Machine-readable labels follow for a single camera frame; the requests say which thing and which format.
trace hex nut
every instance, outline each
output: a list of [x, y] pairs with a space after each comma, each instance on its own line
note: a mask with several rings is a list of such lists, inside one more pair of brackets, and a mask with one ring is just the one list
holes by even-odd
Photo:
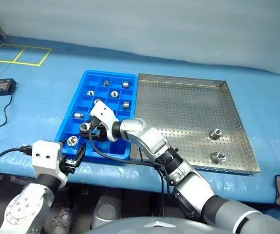
[[119, 93], [117, 91], [112, 91], [111, 92], [111, 97], [117, 98], [119, 96]]
[[78, 137], [76, 137], [76, 136], [70, 136], [68, 139], [67, 139], [67, 145], [68, 146], [71, 146], [71, 147], [73, 147], [73, 146], [75, 146], [75, 145], [77, 145], [77, 143], [78, 143]]
[[123, 108], [124, 109], [129, 109], [129, 107], [130, 107], [129, 102], [128, 101], [124, 101]]
[[87, 95], [88, 95], [88, 96], [94, 96], [94, 91], [93, 91], [93, 90], [89, 90], [89, 91], [87, 92]]
[[79, 130], [84, 133], [89, 131], [89, 129], [90, 129], [90, 123], [84, 122], [84, 123], [81, 123], [79, 126]]
[[222, 135], [223, 135], [223, 132], [219, 128], [214, 128], [209, 133], [209, 137], [212, 138], [213, 140], [219, 139], [220, 137], [222, 137]]
[[102, 101], [102, 100], [99, 99], [99, 98], [97, 98], [97, 99], [94, 100], [93, 104], [96, 105], [96, 103], [97, 103], [98, 101]]
[[82, 112], [76, 112], [76, 113], [74, 114], [74, 118], [84, 118], [84, 115], [83, 115]]
[[110, 85], [110, 81], [109, 80], [105, 80], [103, 83], [103, 86], [108, 87]]
[[226, 156], [222, 152], [214, 152], [214, 153], [211, 154], [211, 159], [215, 163], [221, 164], [221, 163], [224, 163], [226, 161]]
[[122, 83], [122, 87], [128, 89], [129, 88], [129, 82], [128, 81], [124, 81]]

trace blue table surface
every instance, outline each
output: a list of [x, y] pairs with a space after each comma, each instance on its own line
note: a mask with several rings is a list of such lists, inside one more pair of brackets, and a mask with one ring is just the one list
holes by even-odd
[[[7, 110], [8, 123], [0, 128], [0, 152], [40, 139], [53, 140], [86, 70], [226, 80], [261, 172], [248, 176], [200, 173], [220, 196], [250, 202], [275, 201], [274, 175], [280, 174], [280, 75], [53, 41], [9, 37], [6, 42], [50, 47], [52, 51], [40, 67], [0, 63], [0, 78], [14, 78], [17, 82], [13, 103]], [[2, 53], [8, 56], [8, 52], [7, 48], [0, 49], [0, 57]], [[37, 50], [26, 53], [24, 56], [33, 61], [42, 57]], [[0, 97], [0, 124], [4, 121], [2, 110], [9, 98]], [[19, 152], [0, 159], [0, 172], [34, 175], [31, 158]], [[83, 162], [74, 175], [69, 175], [69, 181], [160, 191], [159, 175], [154, 169], [144, 166]]]

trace perforated metal tray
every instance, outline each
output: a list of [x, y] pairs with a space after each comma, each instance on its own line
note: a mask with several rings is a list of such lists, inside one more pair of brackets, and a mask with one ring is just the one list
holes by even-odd
[[[135, 117], [158, 129], [196, 169], [260, 172], [226, 81], [139, 74]], [[218, 140], [209, 138], [213, 128], [223, 132]], [[211, 160], [217, 151], [225, 163]], [[134, 145], [131, 158], [140, 158]]]

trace white wall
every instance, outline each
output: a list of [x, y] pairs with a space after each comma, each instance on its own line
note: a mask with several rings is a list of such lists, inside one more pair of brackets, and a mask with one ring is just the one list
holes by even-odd
[[280, 0], [0, 0], [7, 35], [280, 73]]

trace power adapter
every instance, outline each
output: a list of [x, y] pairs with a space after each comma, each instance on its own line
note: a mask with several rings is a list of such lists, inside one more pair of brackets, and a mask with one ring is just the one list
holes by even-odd
[[16, 82], [14, 79], [0, 79], [0, 96], [11, 95], [15, 89]]

